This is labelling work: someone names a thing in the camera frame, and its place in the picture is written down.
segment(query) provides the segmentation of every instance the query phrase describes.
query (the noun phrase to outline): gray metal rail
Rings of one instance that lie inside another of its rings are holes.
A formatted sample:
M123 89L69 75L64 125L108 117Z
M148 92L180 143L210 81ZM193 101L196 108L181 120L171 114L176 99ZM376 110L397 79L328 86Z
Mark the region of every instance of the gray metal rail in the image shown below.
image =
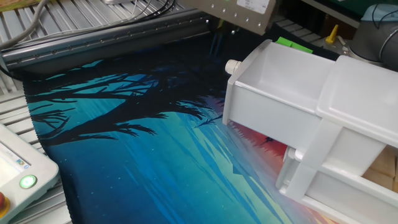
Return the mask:
M132 2L107 5L101 0L51 0L40 17L40 25L22 44L2 51L9 69L25 67L66 55L83 52L110 44L117 44L148 35L175 30L184 25L195 25L206 16L178 1L169 12L156 19L105 28L89 34L57 37L54 34L69 30L103 27L110 23L136 16L148 5L149 0L138 0L134 10ZM160 9L166 0L152 0L149 7L138 17L144 17ZM0 41L7 41L25 30L31 23L37 5L0 12Z

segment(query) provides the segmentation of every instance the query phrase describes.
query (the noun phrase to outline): tree silhouette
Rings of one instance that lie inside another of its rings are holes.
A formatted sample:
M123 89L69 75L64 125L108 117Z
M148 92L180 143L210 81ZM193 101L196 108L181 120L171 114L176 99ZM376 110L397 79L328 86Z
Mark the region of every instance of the tree silhouette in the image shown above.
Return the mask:
M65 122L67 120L67 116L64 115L64 112L74 110L74 108L70 108L66 110L52 110L39 114L33 114L34 111L48 106L53 106L53 104L47 104L32 109L30 111L30 118L32 119L32 121L45 123L53 129L56 129L55 124L59 124L60 122Z
M31 80L26 87L28 103L72 103L89 99L117 99L123 102L111 111L73 128L65 129L69 110L37 114L53 131L40 135L43 146L86 139L114 139L108 132L138 136L155 135L150 127L133 124L142 118L165 119L167 112L192 115L200 120L198 108L208 108L206 98L224 98L228 76L213 57L174 55L173 50L140 52L103 60L43 80Z

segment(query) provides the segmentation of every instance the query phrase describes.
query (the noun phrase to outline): black cable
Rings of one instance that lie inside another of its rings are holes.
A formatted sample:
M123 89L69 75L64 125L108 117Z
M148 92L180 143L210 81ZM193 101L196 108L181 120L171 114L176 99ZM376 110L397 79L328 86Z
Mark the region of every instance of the black cable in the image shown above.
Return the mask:
M10 77L10 78L13 78L13 79L15 79L15 80L18 80L18 81L21 81L22 82L22 77L21 76L18 76L18 75L16 75L14 72L8 72L5 68L3 68L1 65L0 65L0 71L1 72L3 72L5 75L7 75L8 77Z
M380 29L380 23L381 23L381 21L383 21L384 18L386 18L387 16L389 16L389 15L391 15L391 14L394 14L394 13L396 13L396 12L398 12L398 10L392 11L392 12L388 13L387 15L383 16L383 17L381 18L380 22L379 22L379 27L378 27L377 29Z
M170 0L166 0L165 4L164 4L160 9L156 10L155 12L153 12L153 13L151 13L151 14L149 14L149 15L146 15L146 16L144 16L144 17L138 19L137 21L134 21L133 23L143 22L143 21L147 21L147 20L150 20L150 19L155 19L156 17L159 17L159 16L165 14L166 12L168 12L169 10L171 10L171 8L174 7L175 2L176 2L176 0L173 0L173 2L171 3L171 5L170 5L169 7L167 7L169 1L170 1ZM9 76L9 77L11 77L11 78L13 78L13 79L15 79L15 80L22 81L22 79L23 79L23 78L22 78L22 77L23 77L22 75L17 75L17 74L15 74L14 72L8 72L8 71L7 71L5 68L3 68L1 65L0 65L0 71L2 71L5 75L7 75L7 76Z
M379 4L376 4L376 6L374 7L373 12L372 12L372 21L373 21L373 25L375 26L376 29L379 29L379 28L377 28L376 22L374 21L374 12L376 12L376 9L378 6L379 6Z
M373 12L372 12L372 21L373 21L373 25L375 26L376 29L380 29L380 24L381 24L381 22L383 21L384 18L386 18L387 16L390 16L391 14L394 14L394 13L398 12L398 10L395 10L395 11L392 11L392 12L390 12L390 13L387 13L386 15L384 15L384 16L380 19L379 24L376 25L376 21L374 21L374 12L376 12L376 9L377 9L378 6L379 6L379 4L377 4L377 5L374 7Z

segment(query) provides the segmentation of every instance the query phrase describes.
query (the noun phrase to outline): metal frame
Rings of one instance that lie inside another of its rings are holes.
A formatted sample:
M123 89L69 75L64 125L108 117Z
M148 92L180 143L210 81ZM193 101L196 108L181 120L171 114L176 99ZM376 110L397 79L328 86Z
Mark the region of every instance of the metal frame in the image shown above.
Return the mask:
M252 32L263 35L269 19L271 18L276 1L269 0L264 14L239 6L236 0L182 0L182 2Z
M134 9L132 2L107 5L98 0L52 0L47 4L46 10L40 18L40 26L27 39L45 37L59 31L84 29L96 26L103 26L110 22L120 21L132 16ZM152 0L148 11L152 13L162 7L165 0ZM21 33L24 27L30 24L31 13L36 6L16 9L2 13L0 22L0 39L5 41ZM134 15L139 14L146 7L144 1L138 1ZM103 29L89 34L74 35L69 37L55 37L49 40L39 40L37 42L25 42L19 47L2 51L2 56L8 69L25 67L32 64L48 61L67 55L87 52L92 49L103 48L113 44L129 42L131 40L143 39L155 34L162 34L173 30L175 39L184 38L177 29L187 28L187 26L205 27L205 19L208 15L192 7L180 4L178 1L172 10L156 19L140 22L121 27ZM190 35L203 32L203 29L191 30ZM93 60L107 57L106 52L98 55Z

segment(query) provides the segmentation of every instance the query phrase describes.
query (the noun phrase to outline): metal grate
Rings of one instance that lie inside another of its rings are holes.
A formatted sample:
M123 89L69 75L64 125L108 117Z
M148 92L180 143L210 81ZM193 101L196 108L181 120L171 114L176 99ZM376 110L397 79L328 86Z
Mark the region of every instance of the metal grate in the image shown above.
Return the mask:
M160 9L166 0L152 0L150 6L138 18ZM138 0L134 10L134 1L116 5L107 5L101 0L51 0L43 9L40 26L26 40L45 37L62 31L87 29L121 21L136 16L147 6L148 0ZM30 25L37 5L0 13L0 39L5 42ZM182 11L185 7L176 3L172 12Z

